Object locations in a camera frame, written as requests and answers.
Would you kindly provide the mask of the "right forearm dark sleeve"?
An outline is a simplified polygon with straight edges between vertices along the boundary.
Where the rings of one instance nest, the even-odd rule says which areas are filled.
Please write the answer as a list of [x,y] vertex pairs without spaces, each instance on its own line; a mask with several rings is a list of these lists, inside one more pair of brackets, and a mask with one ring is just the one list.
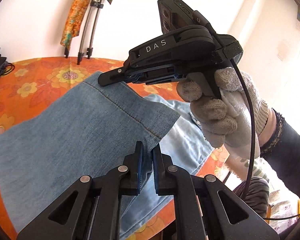
[[274,109],[258,136],[260,156],[285,186],[300,198],[300,135]]

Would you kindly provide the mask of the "right gloved hand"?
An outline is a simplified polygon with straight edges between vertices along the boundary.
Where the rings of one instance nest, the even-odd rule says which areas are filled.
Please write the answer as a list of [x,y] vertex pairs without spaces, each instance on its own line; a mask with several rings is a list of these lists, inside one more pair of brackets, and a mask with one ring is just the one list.
[[193,116],[200,122],[205,139],[214,148],[224,145],[230,154],[249,159],[251,136],[256,136],[255,158],[260,156],[258,136],[263,131],[269,115],[268,104],[261,99],[250,76],[242,73],[253,109],[234,70],[228,67],[215,72],[215,81],[221,99],[204,94],[207,88],[201,73],[192,73],[177,84],[178,95],[190,103]]

